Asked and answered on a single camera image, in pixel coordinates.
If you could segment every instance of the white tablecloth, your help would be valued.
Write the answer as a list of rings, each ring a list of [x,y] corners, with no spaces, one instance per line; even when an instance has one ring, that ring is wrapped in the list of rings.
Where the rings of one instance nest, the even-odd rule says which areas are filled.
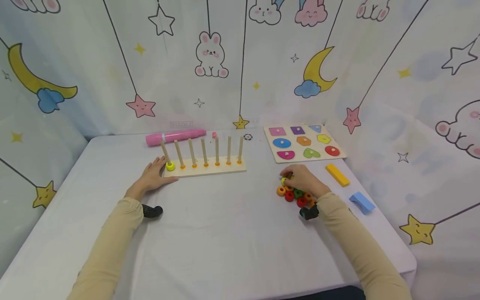
[[[281,299],[358,284],[320,220],[303,220],[294,202],[276,195],[286,164],[274,162],[262,129],[217,132],[220,155],[228,135],[236,154],[246,133],[253,135],[244,141],[247,172],[183,178],[146,197],[164,214],[136,231],[115,299]],[[206,145],[214,156],[211,133]],[[188,157],[187,142],[180,147]],[[201,157],[200,139],[194,147]],[[174,145],[167,149],[176,158]],[[65,299],[112,208],[161,155],[144,135],[93,139],[0,280],[0,299]],[[349,186],[340,187],[324,169],[332,162]],[[364,216],[350,203],[357,191],[369,196],[345,162],[306,165],[348,203],[411,285],[414,256],[378,208]]]

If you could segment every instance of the left hand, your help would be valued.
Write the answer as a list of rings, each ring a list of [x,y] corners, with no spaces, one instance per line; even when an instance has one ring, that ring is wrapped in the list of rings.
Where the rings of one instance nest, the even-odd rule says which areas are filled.
[[[166,162],[165,156],[162,156],[161,158],[157,157],[152,163],[149,163],[140,178],[127,190],[125,197],[131,197],[137,201],[141,201],[145,192],[177,181],[179,179],[178,177],[163,178],[160,176],[160,171]]]

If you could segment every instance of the small pink object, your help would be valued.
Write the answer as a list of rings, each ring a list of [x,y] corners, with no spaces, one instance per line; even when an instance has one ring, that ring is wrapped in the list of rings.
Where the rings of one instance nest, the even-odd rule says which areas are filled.
[[[147,135],[145,137],[145,141],[149,146],[157,146],[161,144],[162,140],[164,143],[171,143],[175,140],[181,141],[186,139],[192,139],[199,136],[204,136],[206,134],[207,134],[207,131],[205,129],[192,129],[192,130],[167,132],[167,133],[153,133],[153,134]]]

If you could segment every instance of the crescent moon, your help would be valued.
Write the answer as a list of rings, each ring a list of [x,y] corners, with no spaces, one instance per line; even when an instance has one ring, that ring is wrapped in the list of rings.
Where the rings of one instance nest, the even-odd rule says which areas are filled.
[[[322,92],[329,90],[337,80],[337,78],[335,78],[332,81],[325,81],[320,75],[320,67],[333,48],[334,47],[329,47],[315,54],[308,62],[307,67],[305,67],[305,72],[303,73],[303,80],[312,80],[317,83]]]
[[[77,94],[78,89],[76,86],[63,87],[35,76],[25,65],[22,57],[22,43],[15,44],[8,49],[8,61],[18,80],[34,94],[42,88],[59,92],[65,99],[73,98]]]

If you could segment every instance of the small black object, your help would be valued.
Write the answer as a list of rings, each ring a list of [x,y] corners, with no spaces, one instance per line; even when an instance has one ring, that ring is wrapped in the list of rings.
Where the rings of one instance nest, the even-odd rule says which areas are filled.
[[[142,207],[144,208],[144,217],[149,219],[159,217],[163,213],[163,208],[161,206],[156,206],[153,208],[142,204]]]
[[[310,208],[310,209],[308,209],[306,207],[302,207],[300,209],[300,216],[302,216],[305,220],[310,220],[310,219],[316,218],[316,217],[318,217],[318,214],[319,214],[319,211],[318,211],[318,208],[317,208],[317,203],[315,203],[315,205],[312,206],[312,208]]]

